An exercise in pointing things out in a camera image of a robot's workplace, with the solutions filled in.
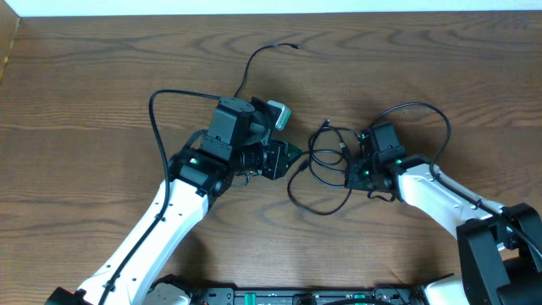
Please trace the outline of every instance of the wire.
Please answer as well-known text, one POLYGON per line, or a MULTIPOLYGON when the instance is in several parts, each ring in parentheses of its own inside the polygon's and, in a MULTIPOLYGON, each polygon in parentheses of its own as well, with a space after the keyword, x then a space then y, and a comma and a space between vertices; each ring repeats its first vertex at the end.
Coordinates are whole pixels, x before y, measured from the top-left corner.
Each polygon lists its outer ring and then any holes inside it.
POLYGON ((327 302, 325 303, 325 305, 349 305, 349 304, 359 304, 359 303, 374 304, 374 305, 391 305, 390 302, 377 300, 377 299, 367 299, 367 298, 365 299, 347 298, 344 300, 327 302))
POLYGON ((436 163, 437 159, 440 157, 440 154, 446 148, 446 145, 448 145, 448 142, 450 141, 450 138, 451 138, 451 124, 450 124, 450 121, 448 120, 448 118, 446 117, 446 115, 442 111, 440 111, 438 108, 436 108, 435 106, 433 106, 431 104, 428 104, 428 103, 423 103, 423 102, 403 103, 403 104, 397 105, 397 106, 395 106, 393 108, 390 108, 390 109, 384 111, 373 123, 371 123, 371 125, 369 127, 373 127, 376 123, 378 123, 379 120, 381 120, 387 114, 389 114, 389 113, 391 113, 393 111, 396 111, 397 109, 401 109, 401 108, 404 108, 404 107, 411 107, 411 106, 424 106, 424 107, 433 109, 437 114, 439 114, 442 117, 442 119, 446 123, 446 139, 445 139, 444 143, 442 144, 442 147, 431 158, 431 162, 429 164, 429 172, 431 173, 433 178, 435 180, 437 180, 443 187, 445 187, 448 190, 452 191, 453 193, 455 193, 459 197, 465 199, 467 202, 471 203, 476 208, 480 208, 480 209, 484 210, 485 212, 487 212, 491 216, 495 217, 495 219, 497 219, 497 221, 500 221, 502 224, 506 225, 508 228, 510 228, 510 230, 512 230, 512 232, 514 232, 516 234, 516 236, 519 239, 521 239, 527 245, 529 245, 537 253, 537 255, 539 255, 539 257, 542 258, 542 250, 541 250, 542 246, 537 245, 530 236, 528 236, 523 231, 518 229, 509 219, 503 217, 502 215, 500 215, 499 213, 497 213, 493 209, 491 209, 488 206, 484 205, 481 198, 473 199, 473 198, 467 196, 466 194, 463 194, 462 192, 458 191, 453 186, 450 186, 448 183, 446 183, 445 181, 442 180, 442 178, 440 177, 440 173, 437 174, 437 173, 434 172, 434 164, 436 163))
POLYGON ((243 81, 241 82, 241 85, 239 86, 239 88, 235 92, 234 97, 237 97, 239 95, 239 92, 241 92, 241 89, 243 88, 243 86, 246 83, 246 78, 248 77, 248 67, 250 66, 251 61, 254 58, 254 56, 256 56, 256 54, 258 52, 262 51, 262 50, 272 48, 272 47, 281 47, 281 46, 293 47, 293 48, 295 48, 297 50, 301 49, 301 45, 298 45, 296 43, 282 42, 282 43, 275 43, 275 44, 272 44, 272 45, 268 45, 268 46, 265 46, 265 47, 260 47, 258 50, 254 51, 254 53, 248 59, 248 62, 246 62, 245 73, 243 74, 243 81))
POLYGON ((350 149, 345 144, 345 140, 344 140, 343 136, 339 132, 340 130, 345 130, 345 131, 351 132, 356 137, 357 140, 359 139, 358 134, 354 130, 351 130, 351 129, 348 129, 348 128, 343 128, 343 127, 329 126, 329 119, 326 119, 324 121, 324 123, 320 126, 320 128, 308 139, 308 151, 303 152, 301 154, 301 155, 308 154, 309 157, 306 160, 304 160, 303 163, 301 163, 301 165, 299 166, 297 171, 290 177, 290 180, 288 181, 288 187, 287 187, 288 197, 290 198, 292 203, 294 203, 294 205, 296 205, 298 208, 300 208, 302 210, 308 211, 309 213, 320 215, 320 216, 328 216, 328 215, 334 214, 337 211, 339 211, 342 207, 344 207, 344 205, 346 204, 346 202, 350 198, 350 195, 352 194, 352 189, 349 189, 348 193, 346 194, 345 199, 343 199, 342 203, 339 204, 336 208, 334 208, 332 210, 329 210, 329 211, 319 211, 317 209, 311 208, 311 207, 301 203, 299 200, 297 200, 297 198, 294 196, 294 194, 292 193, 292 190, 291 190, 292 181, 297 177, 297 175, 299 173, 301 173, 302 171, 304 171, 307 168, 310 169, 312 177, 314 177, 314 179, 316 179, 318 182, 324 184, 325 186, 334 187, 334 188, 344 188, 345 187, 344 183, 341 184, 341 185, 337 185, 337 184, 331 184, 331 183, 323 180, 322 178, 320 178, 314 172, 314 169, 312 167, 312 162, 314 162, 317 165, 319 165, 320 167, 323 167, 324 169, 327 169, 327 170, 332 171, 332 172, 337 173, 337 174, 346 175, 346 173, 348 173, 348 171, 350 170, 350 163, 351 163, 352 155, 351 155, 350 149), (328 132, 328 131, 333 131, 339 137, 340 147, 341 147, 340 152, 336 151, 334 149, 314 149, 314 144, 316 143, 316 140, 318 139, 318 137, 322 133, 328 132), (320 158, 317 157, 317 153, 331 153, 331 154, 335 154, 335 155, 339 156, 339 158, 334 162, 324 162, 320 158), (344 170, 343 169, 337 169, 337 168, 333 167, 335 165, 340 164, 343 160, 346 161, 346 168, 344 170))
POLYGON ((156 120, 154 119, 154 108, 153 108, 154 98, 156 97, 156 95, 160 93, 178 93, 178 94, 190 95, 193 97, 205 97, 205 98, 210 98, 210 99, 220 98, 218 96, 214 96, 210 94, 204 94, 204 93, 193 92, 193 91, 176 90, 176 89, 159 89, 152 93, 151 98, 149 99, 149 117, 151 118, 152 131, 154 132, 154 137, 156 137, 158 150, 160 151, 160 156, 162 157, 163 174, 165 177, 165 180, 164 180, 165 181, 165 196, 163 200, 163 205, 162 205, 162 208, 160 209, 160 213, 157 214, 157 216, 155 217, 151 225, 148 227, 148 229, 145 231, 145 233, 143 233, 143 235, 140 237, 137 243, 132 247, 132 249, 128 252, 128 254, 126 254, 126 257, 124 257, 124 259, 122 260, 118 268, 115 270, 115 272, 111 276, 111 279, 108 280, 108 283, 105 286, 105 290, 103 291, 102 297, 100 297, 100 301, 98 302, 98 305, 103 305, 105 303, 109 292, 115 287, 115 281, 120 277, 120 272, 126 266, 126 264, 130 261, 134 253, 136 253, 137 249, 139 249, 141 244, 151 234, 152 230, 162 220, 166 212, 166 209, 168 208, 169 193, 170 193, 168 158, 166 157, 166 152, 162 144, 162 138, 160 137, 160 132, 158 131, 156 120))
POLYGON ((395 288, 394 286, 389 286, 389 285, 380 285, 380 286, 376 286, 376 287, 374 287, 373 292, 371 292, 371 295, 372 295, 373 297, 376 297, 376 291, 377 291, 378 289, 382 289, 382 288, 390 288, 390 289, 395 290, 395 292, 397 292, 397 295, 399 295, 399 298, 400 298, 401 301, 403 302, 403 305, 407 305, 407 302, 405 301, 405 299, 403 298, 403 296, 399 293, 399 291, 397 290, 397 288, 395 288))
POLYGON ((251 181, 251 176, 250 174, 248 174, 248 172, 244 172, 244 173, 240 173, 240 174, 235 174, 236 176, 242 176, 244 175, 245 176, 245 182, 244 183, 235 183, 235 184, 232 184, 231 186, 235 186, 235 187, 246 187, 248 186, 248 183, 251 181))

